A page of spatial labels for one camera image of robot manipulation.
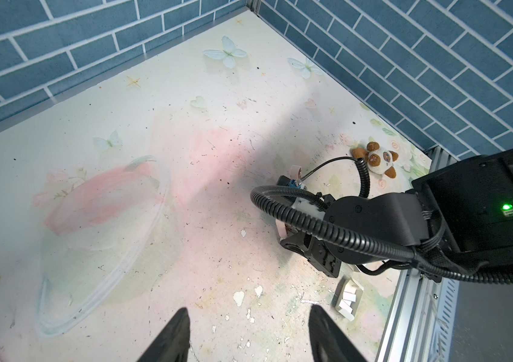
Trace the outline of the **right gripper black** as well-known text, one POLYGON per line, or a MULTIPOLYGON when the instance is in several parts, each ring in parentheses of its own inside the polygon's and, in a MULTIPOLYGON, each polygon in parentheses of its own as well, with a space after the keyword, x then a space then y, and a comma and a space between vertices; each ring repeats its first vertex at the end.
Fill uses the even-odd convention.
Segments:
POLYGON ((342 262, 329 251, 323 241, 304 232, 288 230, 288 238, 279 241, 284 249, 297 253, 329 278, 337 278, 342 262))

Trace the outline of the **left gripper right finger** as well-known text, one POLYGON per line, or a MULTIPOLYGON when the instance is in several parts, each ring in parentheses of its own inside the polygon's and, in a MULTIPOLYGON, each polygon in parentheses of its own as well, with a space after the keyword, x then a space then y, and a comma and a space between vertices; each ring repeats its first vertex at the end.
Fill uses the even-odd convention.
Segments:
POLYGON ((314 362, 365 362, 365 357, 319 305, 309 314, 309 337, 314 362))

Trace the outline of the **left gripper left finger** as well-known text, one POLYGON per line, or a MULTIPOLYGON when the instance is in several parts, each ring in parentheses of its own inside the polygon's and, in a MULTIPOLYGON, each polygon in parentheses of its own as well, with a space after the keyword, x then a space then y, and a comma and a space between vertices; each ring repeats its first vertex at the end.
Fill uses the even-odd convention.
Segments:
POLYGON ((187 308, 183 307, 173 315, 137 361, 187 362, 190 336, 190 318, 187 308))

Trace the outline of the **staple box tray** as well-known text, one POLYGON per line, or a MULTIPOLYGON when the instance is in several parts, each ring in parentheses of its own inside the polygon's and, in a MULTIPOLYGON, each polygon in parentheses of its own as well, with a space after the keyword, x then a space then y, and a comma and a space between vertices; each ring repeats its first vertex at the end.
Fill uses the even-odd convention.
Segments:
POLYGON ((331 306, 347 321, 353 322, 363 295, 364 288, 356 280, 342 277, 336 287, 331 306))

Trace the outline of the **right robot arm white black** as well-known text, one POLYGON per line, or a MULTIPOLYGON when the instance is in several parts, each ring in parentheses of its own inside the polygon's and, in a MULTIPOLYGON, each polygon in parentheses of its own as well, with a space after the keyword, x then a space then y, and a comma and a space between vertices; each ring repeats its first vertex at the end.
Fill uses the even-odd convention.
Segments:
POLYGON ((295 196, 285 203, 322 220, 416 252, 447 278, 513 284, 513 149, 436 170, 406 192, 370 198, 295 196))

